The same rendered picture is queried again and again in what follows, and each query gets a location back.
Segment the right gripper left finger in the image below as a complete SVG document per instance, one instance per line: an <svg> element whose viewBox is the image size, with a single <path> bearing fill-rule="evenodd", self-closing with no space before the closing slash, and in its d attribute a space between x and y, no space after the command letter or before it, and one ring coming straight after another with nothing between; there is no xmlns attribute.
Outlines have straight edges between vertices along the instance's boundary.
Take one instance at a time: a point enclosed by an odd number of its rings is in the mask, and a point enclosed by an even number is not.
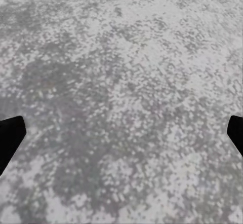
<svg viewBox="0 0 243 224"><path fill-rule="evenodd" d="M0 176L26 135L22 116L0 121Z"/></svg>

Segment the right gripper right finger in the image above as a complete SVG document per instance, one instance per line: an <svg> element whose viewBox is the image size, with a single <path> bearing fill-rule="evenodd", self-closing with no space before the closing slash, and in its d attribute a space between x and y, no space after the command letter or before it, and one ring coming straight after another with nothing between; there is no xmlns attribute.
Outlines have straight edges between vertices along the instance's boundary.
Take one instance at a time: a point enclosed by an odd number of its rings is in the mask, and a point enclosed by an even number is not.
<svg viewBox="0 0 243 224"><path fill-rule="evenodd" d="M227 128L227 134L235 144L235 146L238 148L240 153L243 156L243 118L238 116L231 116L228 128Z"/></svg>

